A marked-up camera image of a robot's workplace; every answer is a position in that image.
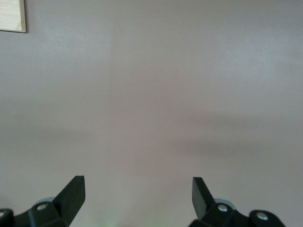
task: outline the black plastic bracket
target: black plastic bracket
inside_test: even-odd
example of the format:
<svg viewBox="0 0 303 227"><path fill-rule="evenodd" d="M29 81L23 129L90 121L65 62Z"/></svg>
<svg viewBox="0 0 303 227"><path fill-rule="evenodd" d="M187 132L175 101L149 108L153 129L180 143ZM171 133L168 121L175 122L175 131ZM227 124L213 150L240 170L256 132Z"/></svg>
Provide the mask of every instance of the black plastic bracket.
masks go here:
<svg viewBox="0 0 303 227"><path fill-rule="evenodd" d="M246 217L228 204L216 203L201 177L193 179L192 200L198 219L189 227L285 227L268 211L253 210Z"/></svg>
<svg viewBox="0 0 303 227"><path fill-rule="evenodd" d="M11 209L0 209L0 227L68 227L84 201L84 176L75 176L53 201L38 203L17 216Z"/></svg>

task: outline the black plastic part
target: black plastic part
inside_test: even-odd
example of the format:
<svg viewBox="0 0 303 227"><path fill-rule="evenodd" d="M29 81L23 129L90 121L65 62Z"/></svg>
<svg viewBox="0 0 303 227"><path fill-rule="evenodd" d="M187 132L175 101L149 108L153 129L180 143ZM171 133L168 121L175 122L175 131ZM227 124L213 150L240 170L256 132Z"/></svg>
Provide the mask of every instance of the black plastic part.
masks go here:
<svg viewBox="0 0 303 227"><path fill-rule="evenodd" d="M76 176L52 202L41 202L17 216L12 210L1 209L0 227L68 227L84 201L84 177Z"/></svg>
<svg viewBox="0 0 303 227"><path fill-rule="evenodd" d="M216 204L201 177L193 178L192 201L199 220L201 220L213 205Z"/></svg>
<svg viewBox="0 0 303 227"><path fill-rule="evenodd" d="M257 214L259 212L266 214L268 220L258 218ZM276 215L265 210L253 210L250 212L250 220L257 227L285 227L285 225L283 225L281 220Z"/></svg>
<svg viewBox="0 0 303 227"><path fill-rule="evenodd" d="M198 219L189 227L285 227L268 211L254 210L246 217L227 204L216 203L201 177L193 179L192 200ZM224 205L223 211L219 209L220 205ZM265 214L267 219L260 219L258 212Z"/></svg>
<svg viewBox="0 0 303 227"><path fill-rule="evenodd" d="M74 177L54 198L53 203L69 226L85 201L84 176Z"/></svg>

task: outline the screw head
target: screw head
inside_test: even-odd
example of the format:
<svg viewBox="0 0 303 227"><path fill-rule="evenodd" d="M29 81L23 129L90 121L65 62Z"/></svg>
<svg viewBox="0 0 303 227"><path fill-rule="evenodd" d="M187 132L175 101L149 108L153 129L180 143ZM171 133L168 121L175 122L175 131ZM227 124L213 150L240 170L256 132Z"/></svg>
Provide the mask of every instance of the screw head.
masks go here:
<svg viewBox="0 0 303 227"><path fill-rule="evenodd" d="M258 217L259 219L263 220L263 221L267 221L267 220L268 220L267 215L266 215L265 213L263 213L263 212L258 212L258 213L257 213L257 217Z"/></svg>
<svg viewBox="0 0 303 227"><path fill-rule="evenodd" d="M220 204L218 206L218 209L219 209L219 211L222 211L222 212L227 212L228 211L227 207L223 204Z"/></svg>
<svg viewBox="0 0 303 227"><path fill-rule="evenodd" d="M47 207L48 203L43 203L39 206L37 206L37 210L44 210Z"/></svg>

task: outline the wall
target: wall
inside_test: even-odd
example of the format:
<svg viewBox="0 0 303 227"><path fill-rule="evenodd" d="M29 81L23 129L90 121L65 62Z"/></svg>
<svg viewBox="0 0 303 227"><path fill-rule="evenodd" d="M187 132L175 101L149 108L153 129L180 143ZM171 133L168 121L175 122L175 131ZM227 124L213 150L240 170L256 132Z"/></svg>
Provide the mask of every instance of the wall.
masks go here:
<svg viewBox="0 0 303 227"><path fill-rule="evenodd" d="M186 227L193 176L302 226L303 3L26 0L0 32L0 204L85 175L73 227Z"/></svg>

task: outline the wooden frame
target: wooden frame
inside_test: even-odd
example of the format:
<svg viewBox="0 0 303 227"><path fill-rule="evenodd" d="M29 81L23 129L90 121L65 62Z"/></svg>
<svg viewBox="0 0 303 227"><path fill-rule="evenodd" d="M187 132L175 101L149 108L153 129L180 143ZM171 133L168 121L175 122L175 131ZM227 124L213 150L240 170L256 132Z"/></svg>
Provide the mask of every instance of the wooden frame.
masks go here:
<svg viewBox="0 0 303 227"><path fill-rule="evenodd" d="M24 0L0 0L0 30L26 32Z"/></svg>

